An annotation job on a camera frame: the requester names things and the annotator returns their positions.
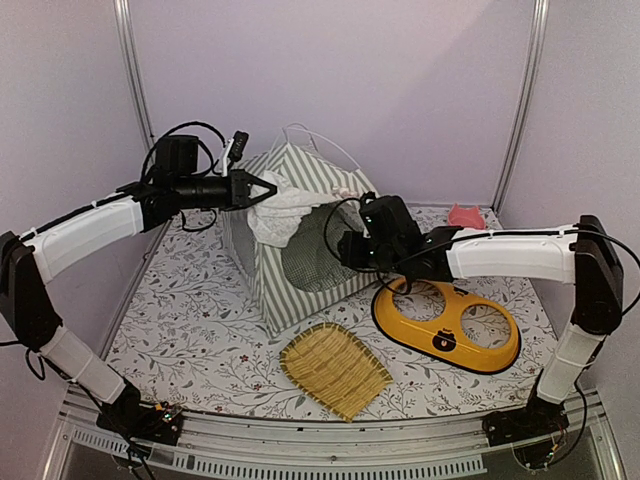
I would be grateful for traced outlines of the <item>striped green white pet tent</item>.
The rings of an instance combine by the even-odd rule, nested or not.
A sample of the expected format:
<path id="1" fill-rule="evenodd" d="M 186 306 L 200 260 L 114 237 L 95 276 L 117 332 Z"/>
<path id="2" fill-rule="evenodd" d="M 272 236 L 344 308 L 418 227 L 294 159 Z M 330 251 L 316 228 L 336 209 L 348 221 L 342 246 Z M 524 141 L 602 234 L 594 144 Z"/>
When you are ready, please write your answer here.
<path id="1" fill-rule="evenodd" d="M 308 141 L 295 143 L 295 133 L 308 133 Z M 243 165 L 276 185 L 276 195 L 221 215 L 224 246 L 272 338 L 375 279 L 334 255 L 345 232 L 362 231 L 355 202 L 376 188 L 350 154 L 340 163 L 326 158 L 317 147 L 322 138 L 300 123 L 285 126 L 269 150 Z"/>

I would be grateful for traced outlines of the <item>checkered grey cushion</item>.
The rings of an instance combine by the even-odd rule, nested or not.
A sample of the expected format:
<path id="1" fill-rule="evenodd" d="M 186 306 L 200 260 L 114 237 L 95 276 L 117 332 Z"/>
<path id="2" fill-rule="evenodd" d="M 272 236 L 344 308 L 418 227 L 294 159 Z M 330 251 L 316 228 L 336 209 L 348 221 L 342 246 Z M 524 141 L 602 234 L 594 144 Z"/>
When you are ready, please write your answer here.
<path id="1" fill-rule="evenodd" d="M 354 281 L 362 289 L 372 275 L 357 273 L 336 258 L 338 243 L 348 231 L 363 232 L 354 202 L 335 208 L 336 202 L 314 207 L 302 217 L 296 232 L 280 250 L 285 278 L 299 290 L 311 293 L 346 286 Z"/>

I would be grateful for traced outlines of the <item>pink cat-ear pet bowl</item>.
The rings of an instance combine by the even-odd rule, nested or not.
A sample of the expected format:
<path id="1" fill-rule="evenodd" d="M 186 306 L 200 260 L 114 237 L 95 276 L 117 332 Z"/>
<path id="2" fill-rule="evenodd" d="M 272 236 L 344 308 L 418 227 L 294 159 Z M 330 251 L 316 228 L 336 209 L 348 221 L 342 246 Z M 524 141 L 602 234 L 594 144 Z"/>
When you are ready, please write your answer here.
<path id="1" fill-rule="evenodd" d="M 448 212 L 447 223 L 449 226 L 459 226 L 463 228 L 472 228 L 484 230 L 486 221 L 478 206 L 463 207 L 460 204 L 454 204 Z"/>

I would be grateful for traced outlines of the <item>yellow double bowl holder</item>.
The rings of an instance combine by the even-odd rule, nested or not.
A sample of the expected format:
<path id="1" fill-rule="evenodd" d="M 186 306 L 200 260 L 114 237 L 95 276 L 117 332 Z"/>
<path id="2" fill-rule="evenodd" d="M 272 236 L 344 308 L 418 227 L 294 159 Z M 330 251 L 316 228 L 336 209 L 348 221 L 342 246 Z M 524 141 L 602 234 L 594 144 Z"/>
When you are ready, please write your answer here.
<path id="1" fill-rule="evenodd" d="M 443 312 L 430 320 L 414 320 L 395 305 L 395 293 L 380 287 L 371 303 L 371 315 L 378 330 L 390 341 L 462 370 L 493 375 L 516 362 L 521 350 L 520 330 L 512 315 L 501 305 L 450 283 L 431 284 L 444 299 Z M 462 328 L 462 316 L 472 307 L 489 307 L 509 325 L 509 337 L 498 348 L 474 343 Z"/>

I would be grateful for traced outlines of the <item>woven bamboo tray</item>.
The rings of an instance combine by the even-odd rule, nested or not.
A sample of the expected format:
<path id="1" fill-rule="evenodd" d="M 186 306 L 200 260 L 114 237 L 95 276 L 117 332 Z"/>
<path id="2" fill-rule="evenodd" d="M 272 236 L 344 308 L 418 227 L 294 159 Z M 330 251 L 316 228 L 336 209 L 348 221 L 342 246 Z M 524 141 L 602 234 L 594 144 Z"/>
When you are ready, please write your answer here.
<path id="1" fill-rule="evenodd" d="M 281 351 L 279 362 L 293 385 L 347 423 L 393 383 L 369 348 L 336 323 L 301 332 Z"/>

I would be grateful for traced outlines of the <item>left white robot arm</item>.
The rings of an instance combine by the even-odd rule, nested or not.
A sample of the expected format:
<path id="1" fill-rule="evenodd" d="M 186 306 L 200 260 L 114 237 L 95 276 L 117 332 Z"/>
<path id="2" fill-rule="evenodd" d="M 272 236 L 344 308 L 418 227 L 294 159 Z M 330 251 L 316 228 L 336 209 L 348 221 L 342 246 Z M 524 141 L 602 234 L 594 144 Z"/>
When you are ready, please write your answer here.
<path id="1" fill-rule="evenodd" d="M 171 131 L 147 153 L 139 180 L 42 227 L 1 236 L 1 315 L 17 343 L 110 405 L 111 419 L 128 434 L 148 426 L 146 408 L 131 398 L 136 390 L 64 326 L 46 286 L 86 257 L 187 210 L 244 210 L 273 197 L 276 185 L 233 166 L 247 141 L 247 133 L 236 132 L 222 143 L 221 158 L 198 171 L 204 143 Z"/>

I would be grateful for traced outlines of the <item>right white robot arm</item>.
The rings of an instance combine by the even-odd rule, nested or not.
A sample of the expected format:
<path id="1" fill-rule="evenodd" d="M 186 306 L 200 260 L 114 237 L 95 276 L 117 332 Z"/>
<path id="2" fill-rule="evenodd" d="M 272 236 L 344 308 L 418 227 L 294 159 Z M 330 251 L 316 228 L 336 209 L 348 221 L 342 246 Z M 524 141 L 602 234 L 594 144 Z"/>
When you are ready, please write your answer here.
<path id="1" fill-rule="evenodd" d="M 522 277 L 574 286 L 572 316 L 537 381 L 536 399 L 518 412 L 524 435 L 537 436 L 554 422 L 554 404 L 567 398 L 628 311 L 615 252 L 621 244 L 593 215 L 538 230 L 440 226 L 424 233 L 400 197 L 372 193 L 361 198 L 359 215 L 363 231 L 348 231 L 337 243 L 341 264 L 352 270 L 394 273 L 408 283 Z"/>

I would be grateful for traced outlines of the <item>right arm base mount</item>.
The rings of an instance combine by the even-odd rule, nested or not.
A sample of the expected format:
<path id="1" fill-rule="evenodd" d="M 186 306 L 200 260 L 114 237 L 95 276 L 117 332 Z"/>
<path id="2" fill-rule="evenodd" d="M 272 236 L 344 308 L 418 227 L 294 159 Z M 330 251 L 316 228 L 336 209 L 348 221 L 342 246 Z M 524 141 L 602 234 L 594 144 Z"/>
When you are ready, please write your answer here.
<path id="1" fill-rule="evenodd" d="M 489 413 L 482 429 L 489 445 L 523 442 L 513 451 L 516 461 L 529 470 L 548 468 L 566 445 L 569 420 L 564 403 L 554 404 L 532 393 L 524 407 Z"/>

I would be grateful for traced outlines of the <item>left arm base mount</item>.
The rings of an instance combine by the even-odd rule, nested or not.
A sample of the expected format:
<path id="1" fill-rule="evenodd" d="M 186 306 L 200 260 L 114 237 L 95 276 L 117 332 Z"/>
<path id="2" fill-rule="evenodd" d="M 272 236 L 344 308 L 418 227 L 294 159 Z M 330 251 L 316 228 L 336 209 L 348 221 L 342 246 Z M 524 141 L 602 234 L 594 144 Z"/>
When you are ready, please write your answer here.
<path id="1" fill-rule="evenodd" d="M 128 380 L 124 390 L 113 403 L 102 403 L 96 425 L 123 438 L 147 440 L 176 446 L 182 432 L 183 408 L 178 404 L 160 401 L 148 404 L 141 392 Z"/>

